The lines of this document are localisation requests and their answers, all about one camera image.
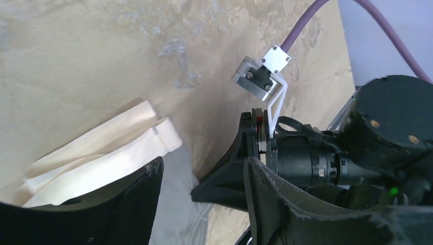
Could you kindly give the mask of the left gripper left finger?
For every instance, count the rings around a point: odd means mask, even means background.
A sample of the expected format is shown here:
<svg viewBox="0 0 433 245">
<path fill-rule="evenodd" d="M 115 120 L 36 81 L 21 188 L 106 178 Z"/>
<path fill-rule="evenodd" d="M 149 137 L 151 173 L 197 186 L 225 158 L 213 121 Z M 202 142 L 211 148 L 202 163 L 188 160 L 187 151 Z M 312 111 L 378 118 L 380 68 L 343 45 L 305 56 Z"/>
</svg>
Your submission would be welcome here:
<svg viewBox="0 0 433 245">
<path fill-rule="evenodd" d="M 1 244 L 148 244 L 163 171 L 163 159 L 157 157 L 60 205 L 1 203 Z"/>
</svg>

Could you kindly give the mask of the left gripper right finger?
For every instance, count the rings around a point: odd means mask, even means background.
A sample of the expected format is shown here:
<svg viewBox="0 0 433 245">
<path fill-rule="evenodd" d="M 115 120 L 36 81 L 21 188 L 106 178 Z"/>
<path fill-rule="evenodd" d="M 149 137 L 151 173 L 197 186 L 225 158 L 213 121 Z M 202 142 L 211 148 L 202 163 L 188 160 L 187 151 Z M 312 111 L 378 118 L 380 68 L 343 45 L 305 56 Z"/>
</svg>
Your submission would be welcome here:
<svg viewBox="0 0 433 245">
<path fill-rule="evenodd" d="M 253 244 L 432 244 L 432 208 L 353 211 L 318 199 L 257 158 L 244 164 Z"/>
</svg>

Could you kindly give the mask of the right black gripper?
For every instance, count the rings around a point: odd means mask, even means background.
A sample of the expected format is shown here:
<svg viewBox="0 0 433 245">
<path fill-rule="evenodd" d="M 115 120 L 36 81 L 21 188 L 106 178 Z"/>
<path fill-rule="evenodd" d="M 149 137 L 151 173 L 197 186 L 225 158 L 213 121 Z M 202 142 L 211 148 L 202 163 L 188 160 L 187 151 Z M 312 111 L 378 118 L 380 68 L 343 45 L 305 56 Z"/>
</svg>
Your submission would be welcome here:
<svg viewBox="0 0 433 245">
<path fill-rule="evenodd" d="M 333 131 L 275 133 L 266 111 L 255 110 L 260 160 L 276 175 L 298 187 L 355 185 L 359 168 L 335 143 Z M 218 204 L 247 211 L 244 161 L 254 156 L 254 122 L 251 112 L 240 116 L 236 138 L 227 153 L 190 195 L 194 202 Z"/>
</svg>

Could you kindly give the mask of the grey underwear cream waistband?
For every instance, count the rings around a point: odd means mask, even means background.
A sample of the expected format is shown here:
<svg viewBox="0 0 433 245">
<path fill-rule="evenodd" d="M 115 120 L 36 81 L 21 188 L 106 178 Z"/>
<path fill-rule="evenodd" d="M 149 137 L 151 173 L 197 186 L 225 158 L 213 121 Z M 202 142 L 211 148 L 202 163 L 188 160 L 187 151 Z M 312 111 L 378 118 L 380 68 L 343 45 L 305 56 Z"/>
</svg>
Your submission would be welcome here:
<svg viewBox="0 0 433 245">
<path fill-rule="evenodd" d="M 125 177 L 156 157 L 164 161 L 151 244 L 205 244 L 209 204 L 195 203 L 192 158 L 171 121 L 140 102 L 32 163 L 12 203 L 60 203 Z"/>
</svg>

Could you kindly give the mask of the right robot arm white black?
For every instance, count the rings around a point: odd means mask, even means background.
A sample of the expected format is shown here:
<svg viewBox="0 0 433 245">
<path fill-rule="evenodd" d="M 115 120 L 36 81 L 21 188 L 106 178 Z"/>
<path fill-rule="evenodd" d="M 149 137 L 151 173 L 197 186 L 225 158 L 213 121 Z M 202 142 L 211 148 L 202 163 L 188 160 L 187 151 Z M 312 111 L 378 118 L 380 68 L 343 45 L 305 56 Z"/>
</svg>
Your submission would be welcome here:
<svg viewBox="0 0 433 245">
<path fill-rule="evenodd" d="M 265 112 L 240 117 L 237 136 L 191 192 L 195 202 L 247 210 L 243 165 L 256 157 L 277 176 L 332 204 L 432 205 L 432 84 L 393 75 L 356 90 L 325 131 Z"/>
</svg>

